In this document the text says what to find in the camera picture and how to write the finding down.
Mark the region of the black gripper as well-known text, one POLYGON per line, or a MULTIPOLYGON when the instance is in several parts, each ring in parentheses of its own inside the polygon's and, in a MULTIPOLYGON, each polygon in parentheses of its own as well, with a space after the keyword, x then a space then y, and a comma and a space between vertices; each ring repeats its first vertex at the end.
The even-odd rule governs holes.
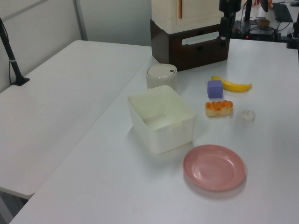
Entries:
POLYGON ((224 13, 224 17, 221 18, 220 22, 220 40, 221 45, 226 46, 227 37, 230 38, 232 35, 232 29, 235 24, 235 15, 239 11, 239 1, 238 0, 220 0, 219 10, 224 13))

